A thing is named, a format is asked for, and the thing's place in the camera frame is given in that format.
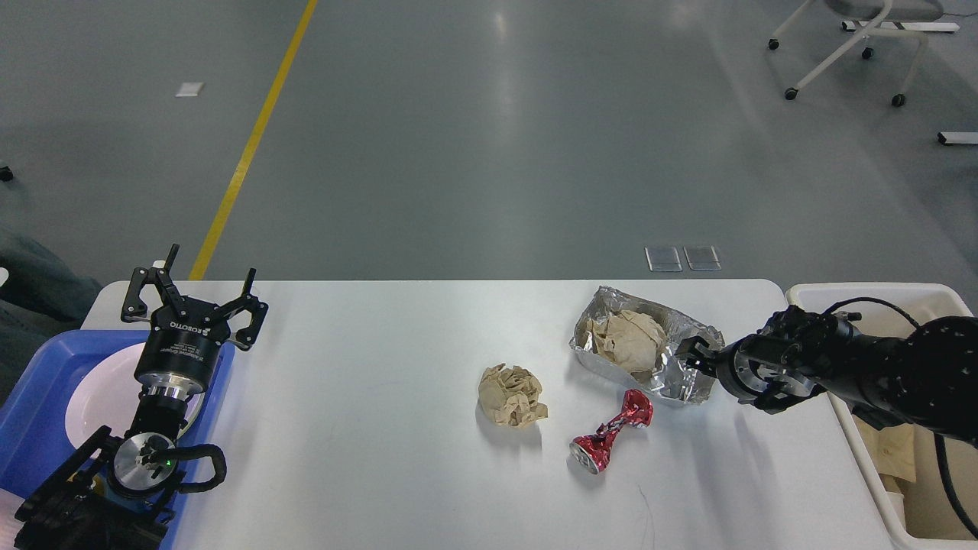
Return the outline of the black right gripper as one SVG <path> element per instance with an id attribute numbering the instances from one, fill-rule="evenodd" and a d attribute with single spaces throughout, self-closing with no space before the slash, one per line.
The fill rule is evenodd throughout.
<path id="1" fill-rule="evenodd" d="M 811 380 L 794 365 L 800 351 L 796 342 L 771 335 L 748 335 L 724 349 L 692 335 L 675 349 L 675 359 L 685 368 L 718 378 L 738 403 L 773 415 L 811 398 Z"/>

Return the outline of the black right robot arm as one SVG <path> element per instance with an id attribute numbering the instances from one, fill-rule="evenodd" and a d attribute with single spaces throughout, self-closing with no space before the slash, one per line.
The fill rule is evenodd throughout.
<path id="1" fill-rule="evenodd" d="M 790 306 L 725 348 L 696 335 L 678 345 L 682 365 L 719 380 L 738 403 L 778 414 L 822 393 L 844 401 L 874 429 L 912 424 L 934 436 L 938 473 L 951 509 L 971 535 L 950 476 L 947 439 L 975 446 L 977 321 L 912 321 L 907 338 L 865 335 L 860 314 L 836 302 L 818 313 Z"/>

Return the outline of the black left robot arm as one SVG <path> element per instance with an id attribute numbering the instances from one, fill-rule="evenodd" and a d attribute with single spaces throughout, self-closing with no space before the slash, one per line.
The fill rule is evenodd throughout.
<path id="1" fill-rule="evenodd" d="M 157 549 L 175 497 L 224 483 L 223 450 L 182 445 L 180 432 L 193 397 L 211 390 L 224 345 L 254 347 L 268 306 L 254 294 L 254 268 L 230 302 L 184 295 L 170 275 L 178 251 L 136 267 L 120 309 L 123 322 L 149 324 L 131 425 L 120 436 L 98 427 L 22 502 L 15 549 Z"/>

